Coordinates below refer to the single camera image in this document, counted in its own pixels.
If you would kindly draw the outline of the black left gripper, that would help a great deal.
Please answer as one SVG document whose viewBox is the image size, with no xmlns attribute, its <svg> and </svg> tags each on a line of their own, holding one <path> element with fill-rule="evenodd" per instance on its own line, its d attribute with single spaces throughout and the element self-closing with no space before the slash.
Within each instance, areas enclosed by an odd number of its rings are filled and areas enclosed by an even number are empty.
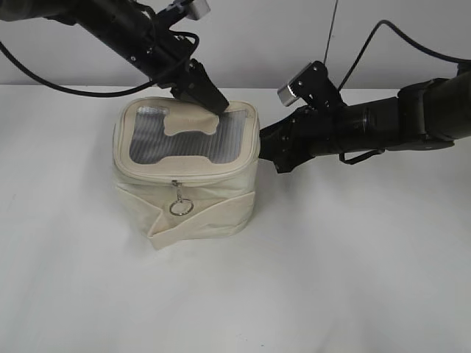
<svg viewBox="0 0 471 353">
<path fill-rule="evenodd" d="M 212 83 L 203 64 L 192 55 L 200 38 L 192 32 L 167 32 L 155 35 L 147 54 L 152 69 L 146 72 L 149 82 L 169 88 L 174 98 L 197 104 L 216 115 L 229 106 L 228 100 Z"/>
</svg>

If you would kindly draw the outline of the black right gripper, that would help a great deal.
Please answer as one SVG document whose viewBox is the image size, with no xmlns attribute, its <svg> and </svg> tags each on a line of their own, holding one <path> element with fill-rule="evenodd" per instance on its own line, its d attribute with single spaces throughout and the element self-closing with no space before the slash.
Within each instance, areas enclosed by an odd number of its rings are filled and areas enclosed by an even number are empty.
<svg viewBox="0 0 471 353">
<path fill-rule="evenodd" d="M 260 131 L 259 157 L 272 162 L 279 174 L 286 174 L 315 157 L 347 152 L 336 126 L 346 109 L 346 104 L 326 113 L 308 105 L 296 109 Z"/>
</svg>

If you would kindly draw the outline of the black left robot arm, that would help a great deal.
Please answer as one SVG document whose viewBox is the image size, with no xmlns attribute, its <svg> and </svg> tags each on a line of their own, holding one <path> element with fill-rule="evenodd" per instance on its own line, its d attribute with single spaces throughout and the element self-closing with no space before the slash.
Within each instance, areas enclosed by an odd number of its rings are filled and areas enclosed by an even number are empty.
<svg viewBox="0 0 471 353">
<path fill-rule="evenodd" d="M 211 82 L 203 64 L 192 55 L 199 36 L 172 27 L 184 18 L 198 21 L 210 12 L 206 1 L 173 1 L 155 12 L 138 1 L 2 1 L 5 22 L 45 18 L 68 26 L 79 25 L 148 78 L 135 88 L 98 93 L 56 85 L 30 71 L 6 46 L 1 53 L 20 71 L 54 90 L 93 98 L 117 98 L 152 86 L 168 88 L 174 98 L 220 115 L 229 102 Z"/>
</svg>

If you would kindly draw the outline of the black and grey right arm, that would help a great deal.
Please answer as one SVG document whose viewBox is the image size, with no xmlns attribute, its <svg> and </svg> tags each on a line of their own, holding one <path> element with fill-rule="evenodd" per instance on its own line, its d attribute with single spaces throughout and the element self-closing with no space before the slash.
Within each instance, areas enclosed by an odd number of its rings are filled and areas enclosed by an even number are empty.
<svg viewBox="0 0 471 353">
<path fill-rule="evenodd" d="M 345 104 L 338 93 L 298 107 L 260 132 L 259 157 L 279 174 L 315 157 L 347 165 L 386 151 L 433 151 L 470 136 L 470 72 L 409 85 L 396 96 Z"/>
</svg>

